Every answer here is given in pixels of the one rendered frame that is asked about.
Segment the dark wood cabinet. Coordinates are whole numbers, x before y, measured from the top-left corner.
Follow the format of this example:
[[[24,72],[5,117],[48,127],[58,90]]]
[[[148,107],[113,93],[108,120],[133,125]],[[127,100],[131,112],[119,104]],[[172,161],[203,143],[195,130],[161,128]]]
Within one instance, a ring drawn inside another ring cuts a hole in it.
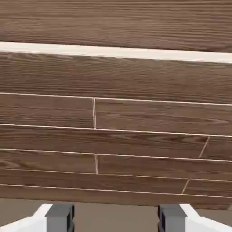
[[[0,92],[232,104],[232,0],[0,0]]]

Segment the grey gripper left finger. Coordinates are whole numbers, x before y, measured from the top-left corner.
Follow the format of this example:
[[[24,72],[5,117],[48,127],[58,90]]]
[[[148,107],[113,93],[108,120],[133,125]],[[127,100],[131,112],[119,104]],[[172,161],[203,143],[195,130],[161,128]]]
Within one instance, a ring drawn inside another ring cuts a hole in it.
[[[32,216],[0,227],[0,232],[74,232],[75,205],[42,204]]]

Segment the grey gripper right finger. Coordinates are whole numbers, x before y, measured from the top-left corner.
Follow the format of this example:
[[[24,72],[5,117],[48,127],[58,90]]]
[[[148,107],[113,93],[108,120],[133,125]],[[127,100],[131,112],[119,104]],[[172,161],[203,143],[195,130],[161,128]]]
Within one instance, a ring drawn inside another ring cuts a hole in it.
[[[232,232],[232,227],[201,217],[190,204],[160,204],[158,232]]]

